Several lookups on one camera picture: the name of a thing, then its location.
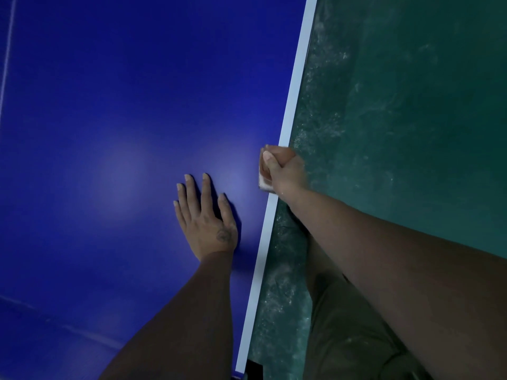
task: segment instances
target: person's right arm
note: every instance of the person's right arm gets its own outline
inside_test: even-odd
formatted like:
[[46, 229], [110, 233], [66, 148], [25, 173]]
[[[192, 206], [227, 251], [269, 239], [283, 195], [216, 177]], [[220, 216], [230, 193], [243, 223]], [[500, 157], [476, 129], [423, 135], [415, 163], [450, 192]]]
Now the person's right arm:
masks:
[[507, 260], [306, 188], [299, 157], [263, 157], [273, 187], [435, 378], [507, 378]]

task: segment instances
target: fingernail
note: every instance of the fingernail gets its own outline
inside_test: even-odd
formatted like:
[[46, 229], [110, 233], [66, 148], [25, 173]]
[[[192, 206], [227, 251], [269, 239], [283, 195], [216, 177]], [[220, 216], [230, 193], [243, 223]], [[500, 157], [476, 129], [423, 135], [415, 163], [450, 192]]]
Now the fingernail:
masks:
[[265, 150], [263, 153], [262, 153], [262, 158], [264, 159], [264, 161], [268, 161], [269, 159], [273, 158], [273, 155]]

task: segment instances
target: forearm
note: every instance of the forearm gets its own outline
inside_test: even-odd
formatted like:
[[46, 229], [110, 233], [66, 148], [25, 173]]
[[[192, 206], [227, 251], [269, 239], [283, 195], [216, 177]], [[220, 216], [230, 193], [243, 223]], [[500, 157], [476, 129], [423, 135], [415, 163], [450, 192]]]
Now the forearm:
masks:
[[231, 264], [231, 253], [206, 256], [187, 284], [125, 345], [100, 379], [230, 378]]
[[507, 264], [316, 192], [288, 200], [315, 240], [436, 377], [505, 377]]

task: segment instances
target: floor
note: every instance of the floor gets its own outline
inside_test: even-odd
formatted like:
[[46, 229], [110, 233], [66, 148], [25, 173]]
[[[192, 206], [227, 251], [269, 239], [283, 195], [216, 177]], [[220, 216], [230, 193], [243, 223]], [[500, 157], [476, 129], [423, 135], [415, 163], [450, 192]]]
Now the floor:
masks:
[[[506, 0], [318, 0], [291, 144], [314, 189], [507, 258]], [[278, 204], [249, 358], [301, 378], [306, 241]]]

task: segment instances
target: person's left hand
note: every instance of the person's left hand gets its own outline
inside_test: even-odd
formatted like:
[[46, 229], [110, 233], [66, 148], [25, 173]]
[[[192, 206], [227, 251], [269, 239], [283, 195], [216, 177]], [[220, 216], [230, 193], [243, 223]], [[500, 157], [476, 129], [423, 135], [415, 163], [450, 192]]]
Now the person's left hand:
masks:
[[223, 219], [219, 220], [213, 212], [209, 176], [206, 173], [202, 175], [201, 203], [192, 176], [185, 175], [185, 183], [186, 189], [183, 184], [177, 185], [179, 202], [174, 202], [174, 210], [194, 255], [201, 261], [213, 252], [232, 254], [238, 244], [238, 229], [227, 198], [223, 193], [219, 196]]

